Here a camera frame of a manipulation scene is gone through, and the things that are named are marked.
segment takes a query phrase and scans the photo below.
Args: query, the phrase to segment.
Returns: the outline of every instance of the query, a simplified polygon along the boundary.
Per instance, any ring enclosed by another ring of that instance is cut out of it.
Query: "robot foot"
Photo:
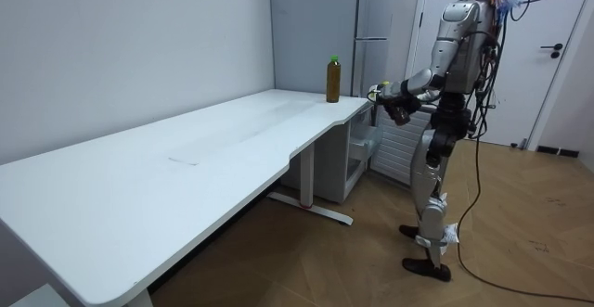
[[[401,224],[400,227],[398,227],[398,231],[400,231],[400,233],[402,233],[402,235],[405,237],[410,237],[412,239],[415,239],[415,237],[419,234],[418,227],[407,226],[405,224]]]
[[[452,279],[452,274],[447,265],[442,264],[441,268],[436,268],[431,260],[413,260],[406,258],[402,260],[402,266],[411,273],[417,275],[429,276],[445,282]]]

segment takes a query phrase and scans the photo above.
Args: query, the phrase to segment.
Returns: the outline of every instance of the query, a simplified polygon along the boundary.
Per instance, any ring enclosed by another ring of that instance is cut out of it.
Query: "radiator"
[[[380,147],[371,160],[371,170],[410,185],[410,162],[432,111],[430,107],[423,107],[410,116],[408,124],[396,126],[381,109],[376,124],[382,129],[382,138]]]

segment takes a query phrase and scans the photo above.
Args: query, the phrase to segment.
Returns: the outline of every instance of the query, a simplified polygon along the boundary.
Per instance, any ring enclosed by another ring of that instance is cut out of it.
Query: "desk leg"
[[[152,307],[152,302],[150,301],[150,295],[147,290],[143,290],[136,296],[136,298],[132,299],[130,302],[126,304],[127,307]]]
[[[282,201],[289,205],[310,211],[327,218],[336,220],[341,224],[353,224],[353,218],[340,214],[336,211],[330,211],[314,205],[314,143],[306,147],[301,152],[301,190],[300,200],[281,195],[278,192],[271,192],[268,197],[274,200]]]

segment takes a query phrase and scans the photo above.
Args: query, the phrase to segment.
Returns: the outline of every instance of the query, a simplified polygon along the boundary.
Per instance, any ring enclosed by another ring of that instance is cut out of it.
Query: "wooden floor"
[[[481,145],[483,195],[462,226],[462,257],[491,281],[594,299],[594,174],[578,160]],[[447,222],[476,193],[474,144],[460,142],[445,178]],[[412,275],[403,257],[423,251],[397,232],[414,224],[407,192],[364,176],[341,205],[353,226],[263,199],[164,284],[164,306],[586,306],[491,288],[462,271],[453,280]]]

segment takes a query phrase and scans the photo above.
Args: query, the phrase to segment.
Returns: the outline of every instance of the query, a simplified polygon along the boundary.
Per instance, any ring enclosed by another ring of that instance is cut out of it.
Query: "plastic bottle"
[[[338,102],[341,92],[341,64],[338,63],[338,56],[332,56],[328,64],[326,77],[326,101],[329,103]]]

